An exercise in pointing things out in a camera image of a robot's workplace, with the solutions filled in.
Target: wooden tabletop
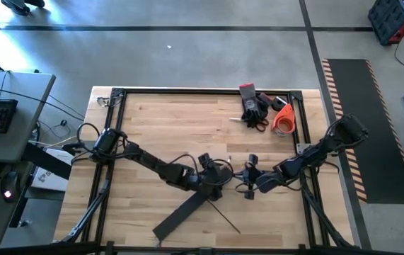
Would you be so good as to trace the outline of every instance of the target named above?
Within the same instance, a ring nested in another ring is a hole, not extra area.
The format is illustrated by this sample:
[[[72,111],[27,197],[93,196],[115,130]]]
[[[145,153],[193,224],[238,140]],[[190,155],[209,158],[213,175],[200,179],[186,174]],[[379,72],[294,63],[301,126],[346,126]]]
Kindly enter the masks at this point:
[[[96,98],[108,97],[111,89],[93,87],[91,93],[85,121],[99,130],[103,129],[107,109],[101,108]],[[311,140],[316,142],[327,128],[320,92],[302,90],[302,93]],[[279,137],[269,128],[260,133],[229,120],[241,113],[239,96],[131,93],[127,96],[122,130],[129,140],[167,162],[184,153],[198,157],[208,152],[213,159],[231,157],[234,170],[240,171],[248,155],[254,153],[259,158],[258,168],[270,171],[275,164],[295,155],[291,136]],[[271,121],[275,114],[270,110],[268,119]],[[97,135],[88,127],[83,130],[82,138],[95,140]],[[180,163],[192,164],[187,159]],[[54,239],[66,236],[85,213],[94,171],[95,164],[90,161],[80,161],[73,166]],[[327,216],[352,243],[337,170],[322,166],[318,179]],[[257,192],[255,200],[246,200],[234,190],[239,183],[234,179],[226,184],[224,197],[214,205],[241,234],[205,203],[170,234],[162,246],[290,249],[308,244],[300,192],[278,187],[266,194]],[[299,182],[292,186],[298,188]],[[117,160],[102,243],[114,241],[116,246],[155,247],[158,240],[152,229],[192,194],[192,191],[167,186],[157,174],[133,161]],[[313,218],[320,242],[318,220],[315,215]],[[92,240],[97,219],[98,214],[95,214],[90,233]]]

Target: gray floor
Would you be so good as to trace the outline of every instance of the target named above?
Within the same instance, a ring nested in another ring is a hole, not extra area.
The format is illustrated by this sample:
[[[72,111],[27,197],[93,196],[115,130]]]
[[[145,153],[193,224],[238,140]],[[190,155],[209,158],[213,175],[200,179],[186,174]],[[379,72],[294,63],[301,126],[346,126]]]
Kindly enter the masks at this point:
[[[306,0],[312,26],[366,26],[371,0]],[[47,1],[47,10],[28,18],[12,15],[0,4],[0,22],[75,26],[303,26],[298,1],[290,0],[77,0]],[[316,32],[321,58],[371,61],[390,115],[404,147],[404,68],[394,47],[382,47],[373,33]],[[404,61],[404,40],[398,50]],[[5,69],[37,68],[57,76],[52,95],[84,113],[92,86],[237,87],[319,89],[305,32],[149,31],[43,32],[0,31],[0,65]],[[41,120],[56,125],[64,118],[45,107]],[[45,141],[58,138],[47,135]],[[25,218],[42,210],[30,201]],[[59,207],[50,202],[46,206]],[[404,252],[404,205],[362,205],[374,249]],[[53,220],[26,244],[51,241]],[[5,239],[3,244],[11,243]]]

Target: black floor mat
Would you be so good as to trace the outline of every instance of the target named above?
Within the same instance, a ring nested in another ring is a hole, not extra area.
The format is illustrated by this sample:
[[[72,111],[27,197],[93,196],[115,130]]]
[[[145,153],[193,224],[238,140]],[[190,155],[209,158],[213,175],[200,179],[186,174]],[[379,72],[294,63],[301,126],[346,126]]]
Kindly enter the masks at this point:
[[[370,63],[365,59],[325,59],[322,65],[336,117],[354,113],[369,130],[368,140],[347,150],[343,157],[358,199],[404,204],[404,152]]]

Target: orange and black stripe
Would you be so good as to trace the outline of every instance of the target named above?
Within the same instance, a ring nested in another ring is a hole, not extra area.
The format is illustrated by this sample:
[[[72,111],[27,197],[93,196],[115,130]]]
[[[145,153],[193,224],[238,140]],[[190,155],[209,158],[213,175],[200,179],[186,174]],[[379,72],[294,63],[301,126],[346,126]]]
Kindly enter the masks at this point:
[[[396,142],[396,144],[398,145],[398,149],[400,150],[401,158],[402,158],[403,161],[404,161],[403,146],[401,146],[400,139],[398,138],[397,132],[395,131],[395,128],[394,128],[394,126],[393,126],[393,124],[392,124],[391,117],[390,117],[390,115],[388,114],[386,102],[384,101],[383,96],[381,95],[381,90],[380,90],[380,88],[379,88],[378,81],[376,80],[376,76],[375,76],[375,74],[374,74],[374,72],[373,72],[373,69],[371,68],[370,61],[366,60],[366,63],[367,63],[367,66],[368,66],[368,68],[369,68],[369,71],[370,71],[371,79],[373,80],[374,86],[376,87],[376,90],[378,91],[378,96],[379,96],[379,99],[381,100],[381,104],[382,104],[382,106],[383,106],[384,113],[386,113],[386,117],[387,117],[387,120],[388,120],[388,124],[390,125],[390,127],[391,127],[391,129],[392,129],[393,136],[395,137],[395,142]]]
[[[335,117],[337,119],[340,119],[343,116],[343,108],[342,108],[342,104],[340,102],[340,97],[338,96],[338,93],[337,93],[337,88],[335,86],[335,80],[334,80],[334,76],[332,75],[332,70],[330,69],[329,61],[327,59],[323,59],[321,61],[321,64],[323,66],[326,83],[328,85],[330,99],[334,106]],[[361,174],[359,171],[359,165],[357,163],[354,150],[347,149],[346,156],[347,156],[347,160],[348,160],[348,165],[351,170],[352,179],[354,181],[354,187],[356,189],[356,194],[359,199],[359,202],[366,203],[367,195],[365,193],[365,187],[362,182],[362,177],[361,177]]]

